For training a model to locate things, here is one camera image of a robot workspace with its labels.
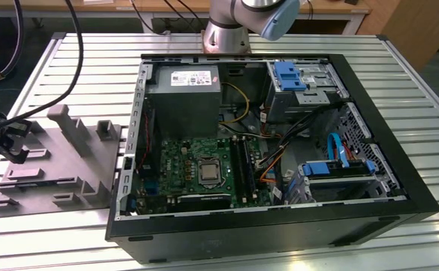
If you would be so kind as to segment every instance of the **blue drive bracket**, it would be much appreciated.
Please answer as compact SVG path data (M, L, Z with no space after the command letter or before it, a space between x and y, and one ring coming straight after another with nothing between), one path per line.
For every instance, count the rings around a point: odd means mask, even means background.
M325 162L311 162L302 165L303 175L327 175L329 168Z
M273 70L281 91L305 91L307 89L301 80L301 71L291 62L274 62Z

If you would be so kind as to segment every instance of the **metal workbench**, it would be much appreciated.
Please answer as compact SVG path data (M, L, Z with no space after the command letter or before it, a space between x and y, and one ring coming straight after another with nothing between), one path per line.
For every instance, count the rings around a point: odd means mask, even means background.
M85 67L78 85L63 101L69 113L81 117L85 125L110 119L126 127L141 54L199 53L199 37L86 34L83 41ZM254 53L345 55L439 201L439 98L390 43L374 36L315 35L285 36L267 42L251 35L250 46ZM43 104L65 91L74 73L77 48L74 34L50 41L9 116ZM42 126L51 126L43 116L41 112L33 118ZM6 162L0 161L0 177L5 169ZM439 214L393 229L361 246L151 266L137 264L114 243L105 242L106 218L106 209L0 218L0 269L123 270L181 266L197 270L439 270Z

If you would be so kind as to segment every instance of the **wire bundle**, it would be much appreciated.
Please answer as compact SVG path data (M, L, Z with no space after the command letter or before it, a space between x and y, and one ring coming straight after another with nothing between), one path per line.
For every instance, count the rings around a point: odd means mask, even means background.
M21 115L18 115L15 117L11 117L9 120L5 120L3 122L1 122L0 123L0 128L7 126L9 124L11 124L11 123L14 123L14 122L17 122L19 120L23 120L25 118L30 117L35 113L43 111L45 109L47 109L49 107L51 107L53 105L55 105L58 102L61 102L66 98L66 96L70 94L70 92L71 92L71 90L74 88L74 85L77 84L78 76L79 76L79 73L82 71L82 65L83 65L82 29L79 27L78 18L77 18L77 15L74 13L74 9L73 9L73 5L70 3L70 0L65 0L65 3L66 3L66 6L67 6L67 9L69 9L69 14L71 16L74 31L77 33L77 40L78 40L78 64L77 64L77 68L74 70L74 75L73 75L73 78L71 78L71 82L69 83L69 86L67 86L66 91L54 100L51 100L46 104L38 106L33 110L22 113ZM18 21L19 21L19 18L22 19L22 12L21 12L19 1L15 0L14 1L14 4L15 4L15 7L17 7L17 12L15 13L17 13ZM18 23L18 28L21 28L21 29L18 29L18 33L22 33L22 24L19 24L19 23ZM19 56L19 54L21 54L22 41L19 42L19 35L18 35L18 44L17 44L17 47L19 47L19 48L14 50L13 58L15 57L15 55Z

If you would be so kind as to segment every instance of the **white label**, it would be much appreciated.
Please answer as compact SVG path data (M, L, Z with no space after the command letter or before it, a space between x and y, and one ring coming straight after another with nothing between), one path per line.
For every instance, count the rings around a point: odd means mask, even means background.
M266 114L263 112L261 112L261 114L259 114L259 120L261 120L261 123L265 123Z
M281 199L281 197L282 197L282 192L278 191L277 187L273 187L273 189L271 189L271 193L273 193L273 195L274 195L278 199Z
M210 71L173 72L170 86L210 86Z

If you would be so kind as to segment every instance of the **power cable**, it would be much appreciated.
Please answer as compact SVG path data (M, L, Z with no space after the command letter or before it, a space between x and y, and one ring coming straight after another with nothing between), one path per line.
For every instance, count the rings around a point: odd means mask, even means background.
M182 0L177 0L178 3L190 11L191 15L197 18L198 23L202 26L202 29L205 29L205 25L202 24L201 19L198 18L197 14L193 12L193 10L189 8L189 6L182 2Z
M66 91L49 103L38 106L33 110L22 113L21 115L17 115L15 117L11 117L9 120L5 120L3 122L0 123L0 128L7 126L9 124L23 120L25 118L30 117L33 114L38 113L39 111L43 111L46 108L51 107L55 105L58 102L61 102L66 96L70 94L74 85L77 84L78 81L78 76L82 71L82 65L83 65L83 39L82 39L82 29L79 28L79 23L78 23L78 18L77 14L74 13L73 5L70 3L70 0L65 0L67 9L69 9L69 14L71 16L71 21L73 21L73 26L74 26L74 31L77 33L77 40L78 40L78 64L77 64L77 69L74 70L74 75L71 78L71 82L69 83L69 87Z
M163 0L163 2L166 3L167 7L173 10L173 12L177 14L177 16L179 18L182 18L182 20L186 22L191 32L195 33L195 29L193 28L191 24L189 23L189 21L183 18L182 14L178 13L178 11L174 9L174 7L170 5L169 1L167 0Z
M142 25L146 27L146 29L150 30L151 33L163 36L165 33L158 33L158 32L155 32L155 31L153 31L153 27L150 27L150 25L147 25L147 23L143 21L143 18L142 18L142 16L141 16L141 13L139 13L138 10L137 10L137 6L135 6L135 3L134 3L134 0L130 0L130 4L131 4L131 7L133 7L133 10L135 11L135 14L137 14L138 20L142 22Z

